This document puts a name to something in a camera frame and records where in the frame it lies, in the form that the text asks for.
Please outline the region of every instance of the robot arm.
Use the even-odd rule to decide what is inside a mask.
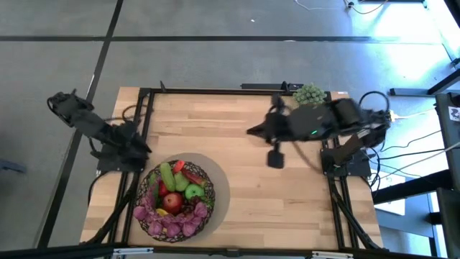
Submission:
[[[300,105],[292,110],[278,96],[272,97],[272,107],[265,121],[247,134],[262,137],[275,148],[268,156],[268,166],[282,168],[280,142],[327,140],[352,135],[345,145],[328,150],[333,164],[342,165],[363,147],[374,147],[385,139],[390,127],[386,111],[361,109],[353,99],[338,99],[325,104]]]

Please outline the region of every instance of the wooden table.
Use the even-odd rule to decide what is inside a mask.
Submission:
[[[136,104],[139,88],[121,87],[114,116]],[[347,97],[332,92],[333,99]],[[283,97],[293,105],[291,97]],[[241,247],[262,249],[337,249],[334,218],[326,177],[309,168],[290,143],[283,143],[285,167],[266,166],[270,147],[246,130],[262,122],[270,96],[155,94],[147,144],[151,158],[141,176],[178,153],[200,153],[217,162],[229,182],[229,209],[223,222],[200,240],[176,244],[153,240],[132,221],[129,245],[183,247]],[[321,167],[320,142],[300,143],[316,167]],[[114,208],[120,173],[110,173],[94,186],[81,241],[93,237]],[[382,245],[369,187],[358,177],[348,178],[354,216]],[[350,246],[342,215],[345,242]],[[116,239],[121,239],[121,215]]]

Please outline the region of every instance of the metal stand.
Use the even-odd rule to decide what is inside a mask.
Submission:
[[[391,96],[419,96],[419,97],[434,97],[436,94],[441,94],[444,90],[451,87],[456,82],[460,81],[460,70],[456,70],[448,75],[441,82],[437,83],[430,89],[411,89],[411,88],[391,88]],[[458,90],[449,90],[448,92],[460,94]]]

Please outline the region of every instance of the gray floor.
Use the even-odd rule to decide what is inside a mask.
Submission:
[[[339,0],[301,2],[309,8],[331,9],[308,11],[289,0],[126,0],[115,35],[373,36],[397,37],[398,42],[113,42],[93,100],[96,112],[102,117],[111,114],[118,87],[158,87],[160,80],[171,88],[314,82],[325,90],[348,91],[358,99],[371,90],[428,88],[454,71],[441,44],[438,23],[421,4],[391,3],[378,12],[360,15],[345,12]],[[105,35],[115,3],[3,0],[0,35]],[[4,208],[0,212],[0,250],[34,245],[73,133],[47,110],[45,100],[73,88],[85,96],[100,50],[101,42],[0,42],[0,158],[28,167],[25,175],[0,173]],[[392,109],[399,115],[429,109],[433,103],[425,98],[391,98]],[[364,105],[381,109],[384,103],[370,96]],[[388,133],[387,146],[404,145],[438,128],[435,114],[398,121]],[[404,152],[441,146],[437,135]],[[393,149],[385,156],[401,152]],[[388,165],[408,162],[391,160]],[[406,172],[425,175],[446,166],[445,158],[440,157]],[[78,243],[95,167],[83,139],[51,245]],[[392,250],[426,252],[393,238],[403,238],[401,233],[382,233],[385,246]]]

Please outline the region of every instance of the grapes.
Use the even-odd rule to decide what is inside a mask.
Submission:
[[[311,83],[303,85],[293,94],[293,97],[299,104],[322,104],[327,95],[323,90]]]

